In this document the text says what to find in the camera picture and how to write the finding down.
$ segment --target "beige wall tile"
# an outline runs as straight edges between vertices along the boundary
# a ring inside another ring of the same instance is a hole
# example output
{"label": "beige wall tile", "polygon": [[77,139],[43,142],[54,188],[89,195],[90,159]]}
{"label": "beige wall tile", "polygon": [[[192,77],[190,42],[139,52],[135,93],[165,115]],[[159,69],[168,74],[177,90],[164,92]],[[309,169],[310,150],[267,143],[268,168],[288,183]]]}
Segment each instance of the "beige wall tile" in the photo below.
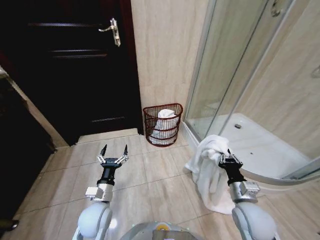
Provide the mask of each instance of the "beige wall tile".
{"label": "beige wall tile", "polygon": [[55,240],[63,222],[67,204],[59,204],[23,213],[19,226],[8,235],[10,240]]}
{"label": "beige wall tile", "polygon": [[181,176],[148,183],[155,221],[174,224],[196,218]]}
{"label": "beige wall tile", "polygon": [[131,0],[142,107],[186,104],[208,0]]}
{"label": "beige wall tile", "polygon": [[28,212],[69,201],[79,167],[44,172],[22,209]]}
{"label": "beige wall tile", "polygon": [[[307,2],[295,4],[305,6]],[[252,80],[237,112],[313,159],[320,155],[316,144],[320,142],[320,81],[311,77],[320,63],[320,1],[309,1],[302,14],[296,7],[292,9],[286,21],[294,25],[284,22],[290,32],[284,38],[279,31],[277,52],[272,59],[266,57],[268,67],[258,71],[260,78]]]}
{"label": "beige wall tile", "polygon": [[141,86],[140,94],[142,108],[179,103],[182,105],[183,109],[185,109],[189,87],[189,83],[171,83],[163,86]]}
{"label": "beige wall tile", "polygon": [[148,183],[179,174],[169,149],[144,153],[143,161]]}

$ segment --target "door threshold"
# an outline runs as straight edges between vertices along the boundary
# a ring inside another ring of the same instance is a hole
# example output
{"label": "door threshold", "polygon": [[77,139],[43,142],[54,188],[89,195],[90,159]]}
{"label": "door threshold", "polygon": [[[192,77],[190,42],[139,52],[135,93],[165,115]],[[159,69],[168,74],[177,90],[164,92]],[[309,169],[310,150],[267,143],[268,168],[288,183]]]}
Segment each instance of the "door threshold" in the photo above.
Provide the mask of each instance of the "door threshold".
{"label": "door threshold", "polygon": [[127,137],[127,136],[132,136],[132,135],[138,135],[137,128],[84,135],[84,136],[79,137],[79,140],[77,143],[78,144],[90,143],[90,142],[96,142],[96,141],[101,141],[101,140],[106,140],[106,139]]}

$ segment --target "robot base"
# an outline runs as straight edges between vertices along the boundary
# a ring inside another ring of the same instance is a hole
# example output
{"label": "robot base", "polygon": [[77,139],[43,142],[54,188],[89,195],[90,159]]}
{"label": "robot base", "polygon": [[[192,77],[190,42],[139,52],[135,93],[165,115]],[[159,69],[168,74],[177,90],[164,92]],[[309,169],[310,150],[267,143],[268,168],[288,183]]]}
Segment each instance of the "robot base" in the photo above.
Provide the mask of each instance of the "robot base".
{"label": "robot base", "polygon": [[120,240],[204,240],[180,226],[168,222],[146,222],[135,225]]}

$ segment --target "white towel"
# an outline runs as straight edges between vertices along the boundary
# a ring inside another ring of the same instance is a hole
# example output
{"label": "white towel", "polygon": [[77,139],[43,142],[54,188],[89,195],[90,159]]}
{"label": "white towel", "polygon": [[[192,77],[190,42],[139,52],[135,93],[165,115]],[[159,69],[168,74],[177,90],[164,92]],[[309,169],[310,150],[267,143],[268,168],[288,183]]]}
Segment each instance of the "white towel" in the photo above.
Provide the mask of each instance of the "white towel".
{"label": "white towel", "polygon": [[[172,118],[175,116],[176,116],[175,111],[170,109],[162,109],[161,111],[158,112],[158,118],[162,118],[162,119]],[[159,130],[172,129],[177,126],[178,119],[179,119],[178,117],[173,119],[168,119],[168,120],[159,119],[156,121],[156,125],[154,128]],[[167,139],[167,138],[173,137],[177,133],[177,131],[178,131],[177,129],[173,129],[170,131],[153,130],[150,140],[153,144],[160,144],[160,145],[171,144],[174,142],[174,139]]]}
{"label": "white towel", "polygon": [[229,156],[228,143],[224,137],[207,136],[184,166],[192,172],[192,179],[197,184],[205,207],[222,214],[231,214],[235,207],[229,193],[227,173],[218,166],[220,153]]}

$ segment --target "grout line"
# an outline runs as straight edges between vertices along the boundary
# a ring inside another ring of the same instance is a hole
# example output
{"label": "grout line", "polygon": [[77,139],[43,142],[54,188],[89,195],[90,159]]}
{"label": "grout line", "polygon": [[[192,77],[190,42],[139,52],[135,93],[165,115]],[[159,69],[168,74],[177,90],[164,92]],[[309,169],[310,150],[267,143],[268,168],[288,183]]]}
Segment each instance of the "grout line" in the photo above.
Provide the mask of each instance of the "grout line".
{"label": "grout line", "polygon": [[154,214],[154,209],[152,207],[152,202],[151,202],[151,197],[150,197],[150,188],[148,184],[148,178],[147,178],[147,170],[146,170],[146,165],[145,165],[145,158],[142,156],[142,163],[143,163],[143,168],[144,168],[144,175],[145,175],[145,180],[146,180],[146,187],[148,188],[148,199],[149,199],[149,204],[151,206],[151,213],[152,213],[152,220],[155,220],[155,214]]}
{"label": "grout line", "polygon": [[[181,147],[185,147],[185,146],[188,146],[188,145],[181,145],[181,146],[175,146],[175,147],[171,147],[171,148],[164,148],[164,149],[159,149],[159,150],[155,150],[155,151],[148,151],[148,152],[142,152],[142,153],[137,153],[137,154],[132,154],[129,156],[130,157],[133,157],[133,156],[137,156],[137,155],[144,155],[144,154],[148,154],[148,153],[155,153],[155,152],[159,152],[159,151],[162,151],[162,150],[170,150],[170,149],[176,149],[176,148],[181,148]],[[95,163],[98,163],[97,161],[94,161],[94,162],[89,162],[89,163],[85,163],[85,164],[79,164],[79,165],[76,165],[76,166],[69,166],[69,167],[64,167],[64,168],[59,168],[59,169],[55,169],[55,170],[45,170],[45,171],[42,171],[41,173],[50,173],[50,172],[54,172],[54,171],[59,171],[59,170],[64,170],[64,169],[70,169],[70,168],[76,168],[76,167],[80,167],[80,166],[85,166],[85,165],[89,165],[89,164],[95,164]]]}
{"label": "grout line", "polygon": [[[176,176],[169,176],[169,177],[165,177],[165,178],[162,178],[162,179],[159,179],[159,180],[154,180],[154,181],[150,181],[150,182],[145,182],[145,183],[141,183],[141,184],[137,184],[137,185],[133,185],[133,186],[128,186],[128,187],[124,187],[124,188],[119,188],[119,189],[113,190],[112,192],[117,192],[117,191],[120,191],[120,190],[130,189],[130,188],[138,187],[138,186],[141,186],[141,185],[148,185],[148,184],[151,184],[151,183],[155,183],[155,182],[162,181],[162,180],[165,180],[165,179],[171,179],[171,178],[178,177],[178,176],[182,176],[182,175],[186,175],[186,174],[189,174],[189,173],[190,173],[190,172],[182,173],[182,174],[179,174],[179,175],[176,175]],[[87,199],[87,198],[88,198],[88,197],[82,197],[82,198],[70,200],[70,201],[68,201],[68,203],[71,203],[71,202],[74,202],[74,201],[78,201],[78,200],[82,200],[82,199]]]}
{"label": "grout line", "polygon": [[[210,213],[206,213],[205,215],[202,215],[201,217],[206,216],[206,215],[209,215],[209,214],[212,214],[212,213],[215,213],[215,212],[213,211],[213,212],[210,212]],[[179,223],[177,223],[177,225],[179,225],[179,224],[184,224],[184,223],[186,223],[186,222],[189,222],[189,221],[192,221],[192,220],[195,220],[195,219],[199,219],[199,218],[200,218],[200,216],[197,216],[197,217],[195,217],[195,218],[191,218],[191,219],[189,219],[189,220],[179,222]]]}
{"label": "grout line", "polygon": [[[72,193],[73,193],[73,191],[74,191],[74,188],[75,188],[75,185],[76,185],[76,181],[77,181],[77,178],[78,178],[79,172],[80,172],[80,167],[78,167],[78,171],[76,172],[76,177],[75,177],[75,179],[74,179],[74,182],[73,182],[73,185],[72,185],[72,188],[71,188],[71,191],[70,191],[70,197],[69,197],[69,200],[70,200],[71,195],[72,195]],[[57,236],[59,236],[59,234],[60,234],[61,226],[62,226],[62,224],[64,223],[64,220],[65,220],[65,216],[66,216],[66,213],[67,213],[68,207],[69,207],[69,201],[68,201],[68,203],[67,203],[67,205],[66,205],[66,207],[65,207],[65,211],[64,211],[64,214],[63,214],[63,217],[62,217],[61,224],[60,224],[60,226],[59,226],[59,231],[58,231],[58,233],[57,233]]]}
{"label": "grout line", "polygon": [[111,140],[111,139],[122,139],[122,138],[128,138],[128,137],[132,137],[132,136],[139,136],[139,134],[128,135],[128,136],[116,136],[116,137],[111,137],[111,138],[101,139],[101,140],[94,140],[94,141],[77,142],[76,145],[97,143],[97,142],[107,141],[107,140]]}
{"label": "grout line", "polygon": [[68,204],[68,203],[69,203],[68,201],[64,201],[64,202],[57,203],[57,204],[50,205],[50,206],[44,206],[44,207],[40,207],[40,208],[37,208],[37,209],[29,210],[29,211],[23,211],[23,212],[18,213],[18,214],[23,215],[23,214],[31,213],[31,212],[34,212],[34,211],[38,211],[38,210],[42,210],[42,209],[48,209],[48,208],[51,208],[51,207],[55,207],[55,206],[62,205],[62,204]]}
{"label": "grout line", "polygon": [[191,199],[191,196],[190,196],[190,194],[189,194],[189,192],[188,192],[188,190],[187,190],[185,181],[182,179],[182,177],[180,177],[180,178],[181,178],[181,181],[182,181],[182,185],[183,185],[183,187],[184,187],[184,190],[185,190],[187,196],[189,197],[189,201],[190,201],[190,203],[191,203],[191,206],[192,206],[192,208],[193,208],[193,211],[194,211],[195,215],[198,217],[198,213],[197,213],[196,208],[195,208],[195,206],[194,206],[194,204],[193,204],[193,201],[192,201],[192,199]]}
{"label": "grout line", "polygon": [[181,174],[180,174],[180,170],[179,170],[179,168],[178,168],[178,165],[177,165],[177,163],[176,163],[176,160],[175,160],[174,156],[172,155],[171,149],[172,149],[172,148],[169,149],[170,156],[171,156],[171,158],[173,159],[173,164],[175,165],[175,168],[176,168],[176,170],[177,170],[177,173],[178,173],[177,176],[180,176],[180,175],[181,175]]}

